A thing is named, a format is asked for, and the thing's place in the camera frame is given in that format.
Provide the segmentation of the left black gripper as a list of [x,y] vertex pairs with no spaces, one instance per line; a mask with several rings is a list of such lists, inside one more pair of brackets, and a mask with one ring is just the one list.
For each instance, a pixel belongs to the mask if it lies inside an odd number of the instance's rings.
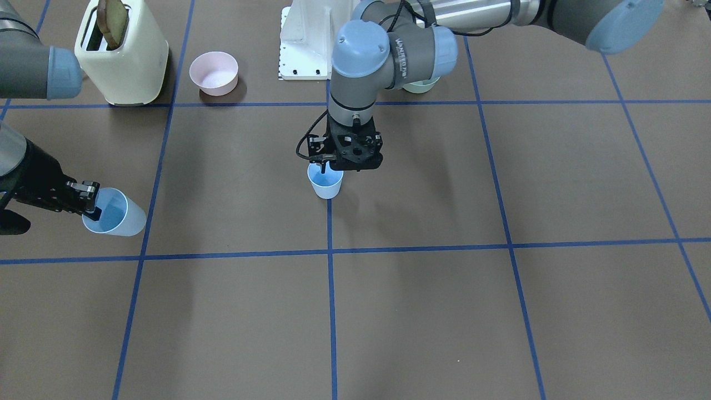
[[378,169],[383,162],[380,150],[383,139],[375,128],[373,117],[361,124],[342,125],[327,117],[326,152],[335,159],[318,162],[318,172],[325,174],[329,168],[335,171],[361,171]]

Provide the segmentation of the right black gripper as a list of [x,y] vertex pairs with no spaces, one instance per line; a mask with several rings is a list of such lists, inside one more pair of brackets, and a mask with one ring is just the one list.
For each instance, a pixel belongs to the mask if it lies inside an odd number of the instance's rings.
[[54,212],[69,212],[98,221],[102,209],[96,205],[99,182],[83,181],[63,173],[60,163],[41,147],[26,140],[23,160],[1,180],[1,209],[10,200],[45,208]]

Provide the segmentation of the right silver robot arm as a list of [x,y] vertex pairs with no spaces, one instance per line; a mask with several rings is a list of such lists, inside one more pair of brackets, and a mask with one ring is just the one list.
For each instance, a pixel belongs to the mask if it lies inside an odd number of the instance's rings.
[[[82,73],[68,49],[47,46],[10,3],[2,2],[2,98],[63,99],[76,97]],[[51,212],[68,212],[99,220],[100,184],[64,174],[60,163],[37,144],[2,123],[2,234],[29,230],[25,217],[9,210],[11,200]]]

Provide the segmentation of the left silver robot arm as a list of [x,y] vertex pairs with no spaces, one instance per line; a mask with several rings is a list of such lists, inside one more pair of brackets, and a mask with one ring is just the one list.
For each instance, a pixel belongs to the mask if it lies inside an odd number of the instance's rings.
[[307,131],[301,157],[322,172],[380,167],[378,93],[451,73],[459,36],[540,26],[590,51],[617,54],[647,34],[663,8],[662,1],[362,1],[334,39],[327,129]]

